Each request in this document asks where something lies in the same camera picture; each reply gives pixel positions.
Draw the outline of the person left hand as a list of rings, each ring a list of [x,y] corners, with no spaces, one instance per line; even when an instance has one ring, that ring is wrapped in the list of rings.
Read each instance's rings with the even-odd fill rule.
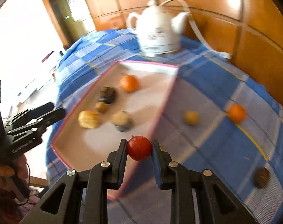
[[[22,180],[27,179],[28,169],[26,165],[27,160],[25,155],[19,157],[16,163],[17,163],[16,170],[14,170],[12,167],[7,165],[0,165],[0,188],[3,188],[6,185],[4,177],[14,176],[15,173],[17,173],[17,176]]]

